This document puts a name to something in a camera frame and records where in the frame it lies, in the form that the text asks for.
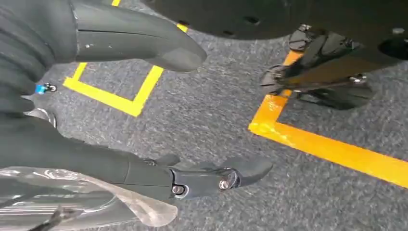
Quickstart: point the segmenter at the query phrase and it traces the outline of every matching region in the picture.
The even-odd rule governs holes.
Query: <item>transparent plastic sheet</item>
[[[138,221],[160,227],[178,213],[173,205],[63,169],[3,168],[0,184],[0,231],[30,229],[49,219],[58,206],[83,212],[53,230]]]

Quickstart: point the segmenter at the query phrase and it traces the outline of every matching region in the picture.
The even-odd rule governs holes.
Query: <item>yellow tape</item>
[[[187,32],[187,27],[186,26],[184,26],[184,25],[182,25],[182,24],[177,24],[177,27],[180,29],[180,30],[182,30],[184,33],[186,33]]]
[[[152,92],[163,71],[163,68],[153,66],[146,79],[144,80],[138,94],[133,100],[133,103],[135,105],[138,105],[140,107],[140,110],[143,108],[144,104],[149,98],[150,93]]]
[[[290,52],[284,64],[296,60]],[[297,150],[408,188],[408,162],[277,122],[287,98],[266,96],[249,130]]]
[[[72,79],[79,81],[79,79],[82,76],[82,73],[85,70],[85,67],[87,67],[88,63],[79,63],[78,68],[76,69],[74,75],[72,76]]]
[[[109,93],[107,91],[101,90],[94,86],[85,84],[80,81],[76,81],[73,78],[66,78],[64,82],[64,86],[70,89],[74,89],[75,91],[88,96],[94,100],[98,100],[106,105],[109,105],[113,108],[121,110],[125,113],[131,114],[133,116],[137,116],[139,113],[137,110],[133,109],[132,101],[117,96],[115,94]]]
[[[112,2],[112,5],[113,5],[113,6],[119,6],[120,1],[121,1],[121,0],[114,0],[114,1]]]

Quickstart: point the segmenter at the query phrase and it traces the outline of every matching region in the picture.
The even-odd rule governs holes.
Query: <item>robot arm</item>
[[[143,13],[82,0],[4,0],[0,6],[0,168],[62,168],[166,200],[173,174],[132,153],[63,137],[41,119],[25,116],[35,83],[56,63],[144,59],[192,71],[205,51],[173,23]],[[141,178],[143,173],[149,178]]]

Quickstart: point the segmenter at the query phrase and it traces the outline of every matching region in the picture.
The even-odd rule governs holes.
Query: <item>screw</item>
[[[229,189],[231,187],[230,183],[227,180],[221,180],[219,182],[219,188],[220,189]]]
[[[147,164],[150,166],[156,166],[156,163],[154,161],[148,161]]]
[[[350,77],[350,81],[352,81],[353,83],[362,83],[363,80],[359,78],[359,77]]]
[[[282,78],[282,73],[281,72],[273,72],[273,76],[275,78]]]
[[[300,25],[300,27],[301,27],[303,30],[310,30],[310,29],[312,28],[312,26],[309,26],[309,25],[306,25],[306,24],[302,24],[302,25]]]
[[[400,34],[402,34],[404,32],[405,32],[405,30],[403,28],[400,28],[400,27],[393,28],[393,34],[395,34],[395,35],[400,35]]]
[[[176,195],[181,195],[184,193],[184,187],[181,185],[174,185],[171,191]]]

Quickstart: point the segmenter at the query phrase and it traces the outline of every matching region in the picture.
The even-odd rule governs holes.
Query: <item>gray carpet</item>
[[[121,7],[152,13],[135,0],[124,0]],[[233,41],[188,34],[208,52],[208,60],[192,73],[164,72],[137,118],[62,86],[57,93],[37,97],[36,103],[57,113],[62,134],[143,157],[178,154],[186,165],[220,163],[227,156],[267,156],[274,162],[257,185],[179,201],[179,217],[159,230],[408,230],[407,189],[247,130],[264,97],[258,88],[263,70],[281,63],[287,53],[284,38]],[[44,81],[61,84],[75,68],[55,66]],[[82,81],[131,99],[149,69],[134,60],[90,64]],[[371,73],[377,95],[365,107],[339,112],[289,101],[280,122],[408,160],[407,73],[407,64]]]

